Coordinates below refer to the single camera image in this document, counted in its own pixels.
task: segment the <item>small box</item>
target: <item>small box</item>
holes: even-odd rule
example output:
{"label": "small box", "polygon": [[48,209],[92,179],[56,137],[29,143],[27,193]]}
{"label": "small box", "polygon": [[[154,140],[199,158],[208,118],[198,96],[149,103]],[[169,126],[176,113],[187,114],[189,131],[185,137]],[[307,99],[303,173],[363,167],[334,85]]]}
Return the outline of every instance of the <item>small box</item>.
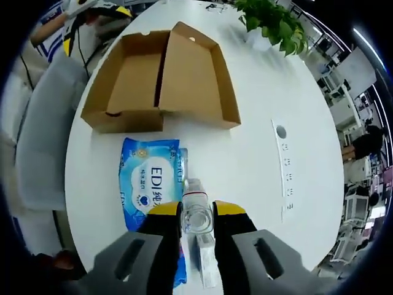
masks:
{"label": "small box", "polygon": [[211,234],[197,235],[200,254],[200,273],[204,288],[213,288],[220,282],[220,272],[214,254],[214,241]]}
{"label": "small box", "polygon": [[179,22],[122,36],[98,70],[81,118],[101,133],[163,130],[165,113],[232,128],[240,117],[219,45]]}

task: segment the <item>blue package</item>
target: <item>blue package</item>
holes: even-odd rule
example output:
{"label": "blue package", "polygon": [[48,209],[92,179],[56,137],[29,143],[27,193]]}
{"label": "blue package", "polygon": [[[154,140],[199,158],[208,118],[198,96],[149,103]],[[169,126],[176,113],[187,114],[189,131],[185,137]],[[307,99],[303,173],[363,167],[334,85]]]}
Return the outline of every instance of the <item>blue package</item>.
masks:
{"label": "blue package", "polygon": [[[179,140],[124,140],[119,182],[128,230],[136,231],[154,206],[181,201],[185,171],[181,154]],[[174,287],[186,282],[185,258],[180,250]]]}

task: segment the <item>office desk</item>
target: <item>office desk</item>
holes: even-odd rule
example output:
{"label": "office desk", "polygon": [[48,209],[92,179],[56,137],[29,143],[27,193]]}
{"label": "office desk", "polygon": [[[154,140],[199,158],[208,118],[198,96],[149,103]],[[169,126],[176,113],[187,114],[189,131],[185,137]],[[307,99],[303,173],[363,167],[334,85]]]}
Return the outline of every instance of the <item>office desk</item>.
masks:
{"label": "office desk", "polygon": [[[255,52],[244,43],[239,13],[207,11],[206,2],[158,2],[122,34],[170,30],[185,22],[221,46],[238,100],[242,124],[221,130],[191,120],[165,117],[163,132],[101,135],[80,118],[82,96],[69,137],[66,205],[72,236],[89,271],[97,253],[125,231],[119,192],[119,161],[125,137],[136,140],[179,138],[189,149],[189,176],[200,178],[211,201],[244,207],[259,229],[268,229],[296,249],[312,269],[334,245],[343,206],[343,164],[332,116],[310,71],[297,56],[270,49]],[[278,146],[274,124],[286,128],[287,146]],[[284,175],[291,155],[291,180]],[[284,197],[292,189],[294,208],[282,218]],[[189,282],[177,293],[199,294],[200,276],[189,263]],[[206,292],[219,293],[221,287]]]}

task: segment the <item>plastic bottle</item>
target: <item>plastic bottle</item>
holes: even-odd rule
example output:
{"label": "plastic bottle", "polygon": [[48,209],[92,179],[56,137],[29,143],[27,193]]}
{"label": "plastic bottle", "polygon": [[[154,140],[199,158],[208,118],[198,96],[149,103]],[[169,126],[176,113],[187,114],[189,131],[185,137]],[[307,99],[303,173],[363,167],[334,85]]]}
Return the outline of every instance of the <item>plastic bottle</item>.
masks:
{"label": "plastic bottle", "polygon": [[181,224],[186,234],[206,234],[213,230],[213,213],[199,179],[185,180],[182,204]]}

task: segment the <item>person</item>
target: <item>person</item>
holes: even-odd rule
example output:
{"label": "person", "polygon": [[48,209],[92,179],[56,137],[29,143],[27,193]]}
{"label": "person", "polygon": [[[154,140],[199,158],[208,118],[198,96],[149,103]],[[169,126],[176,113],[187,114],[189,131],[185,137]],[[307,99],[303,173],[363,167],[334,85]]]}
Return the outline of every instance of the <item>person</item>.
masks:
{"label": "person", "polygon": [[362,159],[370,154],[377,154],[382,147],[384,135],[386,135],[386,128],[378,128],[374,125],[366,127],[367,133],[356,138],[352,145],[346,146],[341,150],[343,162],[350,159]]}

